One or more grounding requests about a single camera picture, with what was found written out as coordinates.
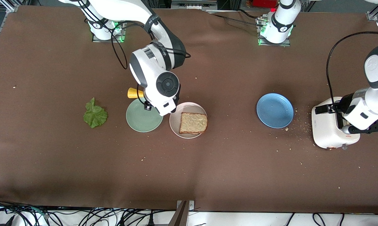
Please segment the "metal bracket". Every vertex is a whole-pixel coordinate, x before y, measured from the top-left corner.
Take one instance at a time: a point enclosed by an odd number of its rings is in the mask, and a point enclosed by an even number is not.
[[[173,214],[171,221],[169,222],[168,226],[186,226],[188,223],[188,215],[189,215],[189,207],[193,205],[190,204],[190,201],[178,201],[178,209]]]
[[[378,14],[378,5],[366,13],[366,18],[368,21],[376,21],[377,14]]]
[[[176,208],[179,208],[179,205],[182,201],[179,200],[176,204]],[[194,210],[194,200],[189,200],[189,211]]]

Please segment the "white plate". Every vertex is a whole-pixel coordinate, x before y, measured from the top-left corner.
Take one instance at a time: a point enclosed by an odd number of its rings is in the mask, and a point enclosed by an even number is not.
[[[206,111],[200,105],[196,103],[185,102],[176,106],[176,111],[174,113],[171,113],[169,116],[169,125],[171,126],[172,131],[179,137],[182,137],[185,139],[192,139],[192,138],[200,136],[200,134],[190,134],[190,133],[180,134],[179,133],[180,117],[182,116],[182,112],[200,113],[200,114],[205,114],[207,116]]]

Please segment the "green plate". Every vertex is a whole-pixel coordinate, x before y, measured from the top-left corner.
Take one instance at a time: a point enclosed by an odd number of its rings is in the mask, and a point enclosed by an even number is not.
[[[129,126],[137,132],[145,133],[155,130],[162,122],[155,107],[151,110],[144,110],[139,99],[135,99],[126,110],[126,121]]]

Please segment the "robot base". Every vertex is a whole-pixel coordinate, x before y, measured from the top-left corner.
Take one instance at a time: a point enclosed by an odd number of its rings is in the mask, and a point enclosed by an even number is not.
[[[124,39],[126,37],[126,29],[121,29],[119,32],[117,32],[115,35],[115,37],[113,38],[113,43],[123,43],[124,42]],[[111,40],[100,40],[99,38],[97,38],[97,36],[95,36],[95,34],[92,34],[92,42],[111,42]]]
[[[341,97],[334,97],[334,102],[340,101]],[[340,148],[358,142],[360,134],[345,134],[337,126],[337,114],[316,114],[318,106],[331,104],[328,99],[312,109],[312,130],[315,143],[321,148]]]
[[[259,46],[291,46],[289,43],[289,35],[282,43],[272,43],[267,40],[261,33],[265,31],[266,26],[268,26],[268,21],[271,20],[272,12],[268,14],[263,14],[261,17],[255,19],[256,24],[261,24],[263,27],[257,27],[257,39]]]

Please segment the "yellow cup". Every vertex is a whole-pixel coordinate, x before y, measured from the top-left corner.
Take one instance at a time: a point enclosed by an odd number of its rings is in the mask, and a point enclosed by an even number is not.
[[[144,97],[144,93],[141,90],[139,90],[139,97]],[[127,90],[127,98],[137,98],[137,89],[129,88],[129,90]]]

